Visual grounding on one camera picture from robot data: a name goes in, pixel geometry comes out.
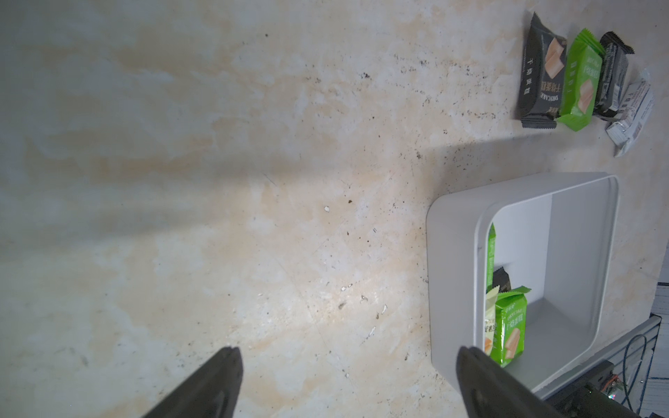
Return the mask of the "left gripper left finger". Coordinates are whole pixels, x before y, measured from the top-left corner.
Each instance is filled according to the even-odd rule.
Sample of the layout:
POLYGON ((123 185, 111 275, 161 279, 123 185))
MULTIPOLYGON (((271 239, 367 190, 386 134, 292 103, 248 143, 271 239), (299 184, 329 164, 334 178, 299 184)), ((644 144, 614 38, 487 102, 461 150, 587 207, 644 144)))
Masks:
POLYGON ((242 380, 240 349, 222 348, 144 417, 233 417, 242 380))

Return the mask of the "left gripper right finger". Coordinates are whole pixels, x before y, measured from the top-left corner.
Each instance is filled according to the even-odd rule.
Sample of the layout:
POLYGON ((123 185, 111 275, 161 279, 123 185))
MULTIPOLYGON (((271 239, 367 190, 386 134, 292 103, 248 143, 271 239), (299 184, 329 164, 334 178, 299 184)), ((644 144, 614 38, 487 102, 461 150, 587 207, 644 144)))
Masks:
POLYGON ((468 417, 561 417, 479 348, 459 348, 456 378, 468 417))

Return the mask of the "white cookie packet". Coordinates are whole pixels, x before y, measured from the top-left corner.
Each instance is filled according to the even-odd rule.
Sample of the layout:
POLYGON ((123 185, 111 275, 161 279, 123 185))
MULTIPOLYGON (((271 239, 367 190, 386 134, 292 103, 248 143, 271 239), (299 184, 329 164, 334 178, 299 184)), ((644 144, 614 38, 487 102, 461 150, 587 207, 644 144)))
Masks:
POLYGON ((506 272, 503 266, 500 266, 492 276, 492 286, 498 288, 498 292, 506 293, 512 291, 512 284, 510 283, 510 275, 506 272))

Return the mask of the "white plastic storage box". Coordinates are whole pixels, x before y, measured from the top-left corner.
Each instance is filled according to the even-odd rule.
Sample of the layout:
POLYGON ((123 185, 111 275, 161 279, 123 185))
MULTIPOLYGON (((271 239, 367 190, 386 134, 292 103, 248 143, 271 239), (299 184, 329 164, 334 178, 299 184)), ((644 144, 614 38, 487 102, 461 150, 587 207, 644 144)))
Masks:
POLYGON ((431 361, 456 385, 462 347, 484 346, 488 236, 495 264, 525 286, 524 353, 508 372, 532 392, 576 366, 596 341, 618 212, 605 172, 540 173, 444 195, 427 215, 431 361))

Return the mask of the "black cookie packet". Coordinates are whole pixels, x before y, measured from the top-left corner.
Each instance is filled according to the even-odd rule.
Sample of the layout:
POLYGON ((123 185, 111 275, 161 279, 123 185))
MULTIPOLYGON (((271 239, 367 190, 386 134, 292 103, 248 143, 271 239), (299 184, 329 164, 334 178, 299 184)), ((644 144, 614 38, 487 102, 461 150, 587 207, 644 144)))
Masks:
POLYGON ((627 74, 628 55, 635 53, 615 32, 608 31, 600 40, 605 47, 596 103, 593 113, 602 120, 615 120, 620 111, 623 87, 627 74))
POLYGON ((524 47, 518 116, 527 129, 555 129, 563 100, 567 39, 534 13, 524 47))

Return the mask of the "beige cookie packet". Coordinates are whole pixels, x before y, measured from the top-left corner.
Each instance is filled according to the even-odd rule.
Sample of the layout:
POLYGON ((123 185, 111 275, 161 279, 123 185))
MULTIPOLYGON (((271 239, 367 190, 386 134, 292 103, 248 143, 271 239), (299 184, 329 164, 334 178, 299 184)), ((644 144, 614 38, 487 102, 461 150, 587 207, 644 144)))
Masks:
POLYGON ((650 81, 648 69, 641 71, 627 88, 617 118, 606 128, 615 145, 615 158, 624 156, 632 148, 650 117, 655 101, 650 81))

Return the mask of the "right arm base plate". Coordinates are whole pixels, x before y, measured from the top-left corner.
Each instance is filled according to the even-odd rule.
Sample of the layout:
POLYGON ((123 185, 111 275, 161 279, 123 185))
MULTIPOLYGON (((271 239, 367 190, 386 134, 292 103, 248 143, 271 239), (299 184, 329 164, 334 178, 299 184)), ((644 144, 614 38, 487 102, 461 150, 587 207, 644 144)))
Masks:
POLYGON ((602 361, 545 401, 563 417, 639 417, 603 391, 617 377, 613 374, 613 364, 602 361))

